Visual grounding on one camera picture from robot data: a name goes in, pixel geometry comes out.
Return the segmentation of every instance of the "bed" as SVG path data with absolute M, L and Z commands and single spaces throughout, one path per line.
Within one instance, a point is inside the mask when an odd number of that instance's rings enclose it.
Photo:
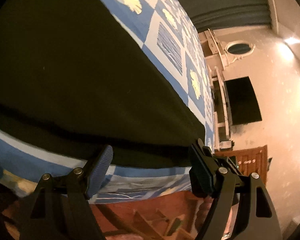
M 205 128 L 213 151 L 210 77 L 198 33 L 177 0 L 101 0 Z M 85 160 L 22 142 L 0 130 L 0 182 L 18 196 L 31 193 L 42 171 L 65 175 Z M 191 190 L 190 167 L 142 169 L 111 165 L 90 203 L 141 200 Z

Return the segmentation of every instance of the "white wall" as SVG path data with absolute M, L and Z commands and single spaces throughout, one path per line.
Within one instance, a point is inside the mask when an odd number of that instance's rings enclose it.
M 300 6 L 295 0 L 268 0 L 270 5 L 273 30 L 284 40 L 293 37 L 300 40 Z M 300 43 L 289 44 L 300 60 Z
M 284 230 L 300 214 L 300 63 L 270 28 L 214 31 L 222 44 L 245 40 L 254 52 L 226 67 L 226 80 L 249 76 L 262 121 L 232 127 L 234 150 L 268 145 L 267 189 Z

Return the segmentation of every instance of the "curtain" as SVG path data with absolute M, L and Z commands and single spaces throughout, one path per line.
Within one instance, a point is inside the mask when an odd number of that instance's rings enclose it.
M 267 0 L 179 0 L 197 31 L 270 25 Z

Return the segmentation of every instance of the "wooden door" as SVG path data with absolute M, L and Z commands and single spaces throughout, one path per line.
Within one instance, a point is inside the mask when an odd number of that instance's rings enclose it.
M 238 151 L 216 151 L 217 156 L 236 156 L 239 170 L 243 175 L 248 176 L 252 172 L 260 175 L 264 184 L 267 181 L 267 146 L 245 149 Z

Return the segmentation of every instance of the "porthole window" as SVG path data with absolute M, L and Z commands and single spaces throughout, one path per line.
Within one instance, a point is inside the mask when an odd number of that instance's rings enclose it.
M 249 44 L 247 43 L 236 43 L 228 47 L 228 52 L 235 55 L 241 55 L 248 53 L 252 50 Z

